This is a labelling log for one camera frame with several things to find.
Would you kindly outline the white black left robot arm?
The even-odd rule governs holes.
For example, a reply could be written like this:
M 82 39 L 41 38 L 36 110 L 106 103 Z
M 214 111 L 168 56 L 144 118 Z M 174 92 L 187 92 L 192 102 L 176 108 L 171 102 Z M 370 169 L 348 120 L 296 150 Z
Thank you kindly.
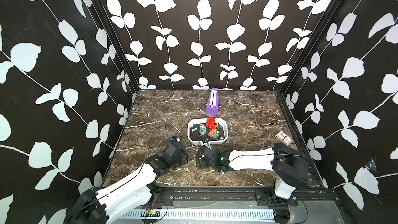
M 118 182 L 83 192 L 64 222 L 112 224 L 128 211 L 156 202 L 160 188 L 155 181 L 170 169 L 188 163 L 186 146 L 180 140 L 180 137 L 172 137 L 166 149 L 148 157 L 137 170 Z

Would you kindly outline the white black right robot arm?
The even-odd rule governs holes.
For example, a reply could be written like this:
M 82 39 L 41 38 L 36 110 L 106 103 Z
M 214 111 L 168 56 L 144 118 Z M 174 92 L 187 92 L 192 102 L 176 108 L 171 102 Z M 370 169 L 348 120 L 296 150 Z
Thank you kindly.
M 283 143 L 265 150 L 216 152 L 203 145 L 195 157 L 199 169 L 213 168 L 227 173 L 241 170 L 265 170 L 276 173 L 273 196 L 288 200 L 298 188 L 308 186 L 308 157 Z

